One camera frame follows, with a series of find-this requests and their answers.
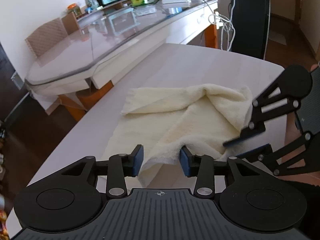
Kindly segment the glass-topped white side table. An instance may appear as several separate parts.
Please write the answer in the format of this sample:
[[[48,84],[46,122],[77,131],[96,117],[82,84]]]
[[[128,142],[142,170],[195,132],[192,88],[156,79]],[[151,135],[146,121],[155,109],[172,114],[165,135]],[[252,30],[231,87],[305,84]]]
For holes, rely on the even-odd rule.
[[[36,100],[71,113],[92,108],[128,72],[166,43],[188,44],[204,33],[217,47],[218,0],[125,7],[75,31],[40,56],[25,83]]]

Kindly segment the orange-lidded jar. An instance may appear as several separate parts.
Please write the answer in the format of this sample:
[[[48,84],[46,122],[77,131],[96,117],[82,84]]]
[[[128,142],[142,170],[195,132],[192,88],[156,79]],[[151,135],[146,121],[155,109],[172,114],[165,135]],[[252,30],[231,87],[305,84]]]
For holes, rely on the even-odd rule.
[[[76,16],[76,18],[80,17],[82,15],[80,7],[76,3],[72,3],[67,7],[68,13],[73,12]]]

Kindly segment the cream terry towel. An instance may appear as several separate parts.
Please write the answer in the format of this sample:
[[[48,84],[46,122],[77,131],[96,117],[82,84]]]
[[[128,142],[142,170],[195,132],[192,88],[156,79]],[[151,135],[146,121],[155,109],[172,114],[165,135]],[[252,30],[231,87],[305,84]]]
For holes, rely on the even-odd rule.
[[[129,90],[119,122],[102,159],[144,147],[135,182],[149,186],[162,167],[178,163],[180,149],[216,160],[229,155],[223,143],[240,134],[252,102],[247,87],[233,90],[214,84],[185,88]]]

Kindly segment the white power strip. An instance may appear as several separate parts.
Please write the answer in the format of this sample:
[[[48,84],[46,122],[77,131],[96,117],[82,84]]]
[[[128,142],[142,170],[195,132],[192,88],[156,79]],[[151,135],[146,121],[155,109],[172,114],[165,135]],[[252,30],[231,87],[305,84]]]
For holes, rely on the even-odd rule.
[[[221,19],[220,14],[219,14],[218,11],[215,12],[214,18],[215,18],[216,29],[219,30],[220,27],[223,26],[223,20]]]

